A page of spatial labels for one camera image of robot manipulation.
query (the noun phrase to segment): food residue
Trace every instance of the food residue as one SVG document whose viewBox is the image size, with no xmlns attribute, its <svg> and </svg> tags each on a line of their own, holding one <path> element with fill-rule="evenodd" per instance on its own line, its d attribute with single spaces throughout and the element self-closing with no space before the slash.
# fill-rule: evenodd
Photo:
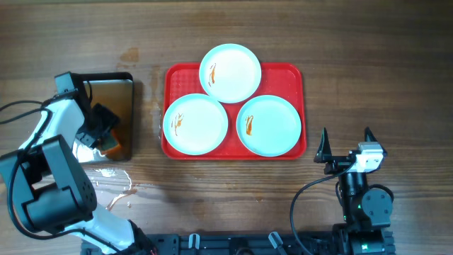
<svg viewBox="0 0 453 255">
<path fill-rule="evenodd" d="M 181 126 L 181 122 L 183 121 L 183 114 L 179 114 L 178 116 L 175 116 L 175 135 L 178 136 L 178 133 L 176 130 Z"/>
<path fill-rule="evenodd" d="M 215 80 L 214 80 L 214 75 L 215 75 L 215 65 L 216 63 L 214 63 L 210 69 L 212 69 L 211 71 L 211 74 L 210 74 L 210 81 L 208 82 L 208 84 L 211 86 L 211 81 L 212 81 L 212 84 L 215 83 Z"/>
<path fill-rule="evenodd" d="M 247 135 L 252 135 L 252 120 L 253 120 L 253 115 L 252 116 L 247 116 L 247 119 L 246 119 L 246 133 L 247 133 Z"/>
<path fill-rule="evenodd" d="M 120 56 L 123 62 L 138 62 L 139 61 L 139 48 L 132 47 Z"/>
<path fill-rule="evenodd" d="M 105 208 L 109 212 L 112 210 L 112 208 L 116 204 L 116 202 L 119 201 L 119 199 L 133 195 L 138 191 L 136 188 L 132 188 L 132 179 L 129 177 L 129 174 L 126 171 L 124 171 L 124 173 L 126 174 L 126 177 L 129 180 L 129 188 L 126 191 L 121 192 L 119 195 L 117 195 L 115 198 L 113 198 L 111 200 L 111 202 Z"/>
</svg>

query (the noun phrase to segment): wood grain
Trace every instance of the wood grain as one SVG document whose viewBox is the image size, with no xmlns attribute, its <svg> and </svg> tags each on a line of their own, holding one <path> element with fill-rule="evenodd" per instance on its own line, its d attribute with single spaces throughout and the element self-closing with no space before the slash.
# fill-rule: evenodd
<svg viewBox="0 0 453 255">
<path fill-rule="evenodd" d="M 98 183 L 102 205 L 137 190 L 112 212 L 148 233 L 289 232 L 294 193 L 323 176 L 323 166 L 313 163 L 321 129 L 327 127 L 333 152 L 346 154 L 370 126 L 389 157 L 369 182 L 395 192 L 391 229 L 398 253 L 451 254 L 452 7 L 387 0 L 0 6 L 0 104 L 45 100 L 55 93 L 53 76 L 68 70 L 121 70 L 140 80 L 132 160 L 84 168 Z M 166 70 L 232 42 L 260 61 L 291 62 L 302 71 L 308 148 L 300 159 L 186 162 L 162 153 Z M 134 49 L 137 58 L 122 57 Z M 17 106 L 1 119 L 32 107 Z M 37 121 L 0 126 L 0 154 L 17 148 Z M 104 177 L 107 171 L 115 175 Z M 334 184 L 317 185 L 299 199 L 300 230 L 329 230 L 342 221 Z M 21 236 L 0 187 L 0 254 L 78 254 L 75 237 Z"/>
</svg>

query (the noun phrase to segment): plate rim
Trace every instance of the plate rim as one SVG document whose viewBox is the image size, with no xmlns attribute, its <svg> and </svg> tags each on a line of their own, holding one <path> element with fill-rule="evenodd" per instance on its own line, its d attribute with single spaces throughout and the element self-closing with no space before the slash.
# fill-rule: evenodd
<svg viewBox="0 0 453 255">
<path fill-rule="evenodd" d="M 222 119 L 225 120 L 226 122 L 226 125 L 223 125 L 222 126 L 222 132 L 220 134 L 220 137 L 222 137 L 218 144 L 215 144 L 215 146 L 213 148 L 210 148 L 209 150 L 207 150 L 206 152 L 203 152 L 203 153 L 187 153 L 187 152 L 183 152 L 181 150 L 179 150 L 177 147 L 175 147 L 171 141 L 173 141 L 172 139 L 169 139 L 166 135 L 166 116 L 167 116 L 167 113 L 168 111 L 171 111 L 173 110 L 172 108 L 175 108 L 175 103 L 182 99 L 182 98 L 185 98 L 185 97 L 194 97 L 194 98 L 203 98 L 203 99 L 206 99 L 207 101 L 209 101 L 210 103 L 213 103 L 218 109 L 220 109 L 220 112 L 221 112 L 221 116 L 222 116 Z M 166 109 L 165 113 L 164 113 L 164 117 L 163 117 L 163 120 L 162 120 L 162 133 L 164 134 L 165 136 L 165 139 L 167 140 L 167 142 L 170 144 L 170 146 L 172 146 L 172 148 L 174 148 L 175 150 L 177 150 L 178 152 L 180 153 L 183 153 L 183 154 L 186 154 L 186 155 L 190 155 L 190 156 L 198 156 L 198 155 L 203 155 L 203 154 L 206 154 L 206 153 L 209 153 L 211 151 L 213 151 L 214 149 L 218 148 L 218 146 L 220 146 L 220 144 L 224 141 L 225 137 L 227 136 L 227 133 L 228 133 L 228 128 L 229 128 L 229 120 L 228 120 L 228 115 L 227 115 L 227 112 L 225 111 L 225 108 L 223 107 L 223 105 L 221 103 L 219 103 L 219 101 L 216 101 L 215 99 L 213 99 L 211 96 L 208 96 L 208 95 L 205 95 L 203 93 L 190 93 L 190 94 L 187 94 L 187 95 L 184 95 L 184 96 L 181 96 L 180 98 L 176 99 L 172 104 L 170 104 L 170 106 Z"/>
<path fill-rule="evenodd" d="M 288 107 L 290 111 L 292 111 L 294 113 L 295 116 L 297 116 L 299 118 L 299 124 L 298 124 L 298 127 L 299 127 L 299 136 L 298 138 L 295 140 L 295 143 L 294 145 L 292 145 L 292 147 L 290 147 L 287 151 L 281 153 L 281 154 L 276 154 L 276 155 L 272 155 L 272 156 L 269 156 L 269 155 L 264 155 L 264 154 L 261 154 L 261 153 L 257 153 L 257 152 L 254 152 L 252 149 L 250 149 L 246 143 L 242 140 L 242 136 L 239 134 L 239 123 L 240 123 L 240 116 L 243 115 L 243 112 L 245 111 L 245 108 L 246 107 L 249 107 L 252 103 L 255 103 L 254 101 L 257 101 L 259 99 L 262 99 L 262 98 L 273 98 L 273 100 L 276 100 L 276 101 L 280 101 L 280 102 L 284 102 L 285 105 L 287 106 L 291 106 L 291 107 Z M 247 148 L 250 152 L 254 153 L 254 154 L 257 154 L 259 156 L 262 156 L 262 157 L 278 157 L 278 156 L 282 156 L 284 155 L 285 153 L 287 153 L 288 151 L 290 151 L 292 148 L 294 148 L 294 146 L 297 144 L 297 141 L 300 140 L 300 137 L 302 135 L 302 119 L 299 115 L 299 112 L 297 112 L 296 108 L 290 103 L 288 102 L 287 100 L 285 100 L 284 98 L 281 98 L 279 96 L 274 96 L 274 95 L 261 95 L 261 96 L 256 96 L 252 99 L 250 99 L 249 101 L 247 101 L 242 107 L 241 109 L 239 110 L 238 112 L 238 115 L 236 117 L 236 134 L 238 135 L 238 138 L 239 140 L 241 141 L 242 145 Z"/>
<path fill-rule="evenodd" d="M 234 48 L 234 49 L 239 49 L 240 51 L 243 51 L 246 53 L 247 56 L 249 56 L 252 60 L 252 62 L 254 63 L 255 67 L 259 68 L 259 72 L 257 73 L 257 79 L 256 79 L 256 82 L 255 84 L 253 85 L 253 89 L 251 89 L 251 93 L 250 95 L 248 95 L 247 97 L 245 98 L 241 98 L 241 100 L 239 101 L 222 101 L 220 100 L 220 98 L 218 98 L 217 96 L 214 96 L 212 95 L 209 90 L 207 89 L 207 86 L 206 86 L 206 83 L 204 82 L 204 79 L 203 77 L 205 76 L 205 71 L 204 71 L 204 66 L 206 66 L 206 63 L 208 61 L 208 59 L 210 59 L 211 55 L 214 54 L 214 51 L 217 52 L 218 50 L 223 50 L 222 48 L 225 48 L 225 49 L 230 49 L 230 48 Z M 225 44 L 222 44 L 222 45 L 218 45 L 216 47 L 213 47 L 202 59 L 201 63 L 200 63 L 200 68 L 198 70 L 198 79 L 200 80 L 200 83 L 201 83 L 201 87 L 203 88 L 203 90 L 205 91 L 205 93 L 208 95 L 208 96 L 211 96 L 212 98 L 214 98 L 215 100 L 221 102 L 221 103 L 240 103 L 242 101 L 245 101 L 247 98 L 250 98 L 255 92 L 256 90 L 258 89 L 258 87 L 260 86 L 260 83 L 261 83 L 261 78 L 262 78 L 262 73 L 263 73 L 263 70 L 261 68 L 261 64 L 260 64 L 260 61 L 258 60 L 258 58 L 256 57 L 256 55 L 251 51 L 249 50 L 247 47 L 243 46 L 243 45 L 239 45 L 239 44 L 236 44 L 236 43 L 225 43 Z"/>
</svg>

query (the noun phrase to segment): tray rim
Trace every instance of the tray rim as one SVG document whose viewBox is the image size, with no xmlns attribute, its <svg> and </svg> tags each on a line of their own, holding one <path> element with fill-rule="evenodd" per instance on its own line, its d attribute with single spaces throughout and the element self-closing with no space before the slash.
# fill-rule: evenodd
<svg viewBox="0 0 453 255">
<path fill-rule="evenodd" d="M 168 102 L 169 98 L 166 96 L 166 94 L 167 94 L 167 89 L 168 89 L 167 84 L 169 84 L 169 81 L 171 80 L 171 76 L 176 71 L 180 70 L 181 66 L 183 66 L 183 67 L 193 66 L 193 68 L 191 68 L 191 69 L 199 69 L 200 68 L 200 64 L 201 63 L 199 63 L 199 62 L 181 62 L 181 63 L 174 64 L 173 66 L 168 68 L 167 73 L 165 75 L 165 82 L 164 82 L 164 104 L 162 105 L 162 118 L 164 118 L 165 112 L 166 112 L 166 110 L 169 107 L 169 106 L 167 106 L 169 104 L 169 102 Z M 302 140 L 302 144 L 301 144 L 301 149 L 295 155 L 285 156 L 283 154 L 283 155 L 280 155 L 280 156 L 277 156 L 277 157 L 263 157 L 263 156 L 260 156 L 260 155 L 256 155 L 256 156 L 254 155 L 254 157 L 243 156 L 243 157 L 228 157 L 228 158 L 225 158 L 225 157 L 206 157 L 206 154 L 203 154 L 203 155 L 197 155 L 197 156 L 184 155 L 183 157 L 176 157 L 176 156 L 172 155 L 168 151 L 168 149 L 166 148 L 166 144 L 168 143 L 168 141 L 165 138 L 164 131 L 161 130 L 161 148 L 164 151 L 164 154 L 168 158 L 175 159 L 175 160 L 209 160 L 209 161 L 211 161 L 211 160 L 216 160 L 216 161 L 275 160 L 275 161 L 279 161 L 279 160 L 295 160 L 295 159 L 300 158 L 300 156 L 305 153 L 306 147 L 307 147 L 306 123 L 305 123 L 304 79 L 303 79 L 302 73 L 300 72 L 300 70 L 296 66 L 294 66 L 292 63 L 288 63 L 288 62 L 260 62 L 260 65 L 261 65 L 261 69 L 262 70 L 263 69 L 268 69 L 269 67 L 272 67 L 273 69 L 287 69 L 287 70 L 290 70 L 296 76 L 296 80 L 299 81 L 299 83 L 301 85 L 301 92 L 302 92 L 301 93 L 301 96 L 302 96 L 301 103 L 302 103 L 302 106 L 301 107 L 295 107 L 295 108 L 296 108 L 297 112 L 299 113 L 299 117 L 300 117 L 301 122 L 302 122 L 302 134 L 301 134 L 300 139 L 303 139 L 303 140 Z M 239 103 L 246 103 L 248 101 L 248 99 L 249 98 L 247 98 L 246 100 L 244 100 L 242 102 L 239 102 Z"/>
</svg>

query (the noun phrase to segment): red tray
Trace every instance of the red tray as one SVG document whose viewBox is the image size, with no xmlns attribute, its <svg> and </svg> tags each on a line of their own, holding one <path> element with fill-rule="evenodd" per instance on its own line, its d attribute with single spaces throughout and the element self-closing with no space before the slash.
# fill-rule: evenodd
<svg viewBox="0 0 453 255">
<path fill-rule="evenodd" d="M 165 77 L 164 115 L 168 107 L 181 96 L 199 93 L 206 94 L 198 78 L 200 63 L 182 63 L 172 66 Z M 256 92 L 240 103 L 222 103 L 228 115 L 228 131 L 223 142 L 213 151 L 190 156 L 178 152 L 165 138 L 162 131 L 162 150 L 172 159 L 196 160 L 290 160 L 300 157 L 306 149 L 304 90 L 302 75 L 292 64 L 261 63 L 261 83 Z M 240 141 L 236 131 L 236 117 L 241 107 L 251 98 L 261 95 L 274 95 L 290 102 L 300 115 L 302 133 L 298 143 L 287 153 L 278 157 L 262 157 L 249 151 Z"/>
</svg>

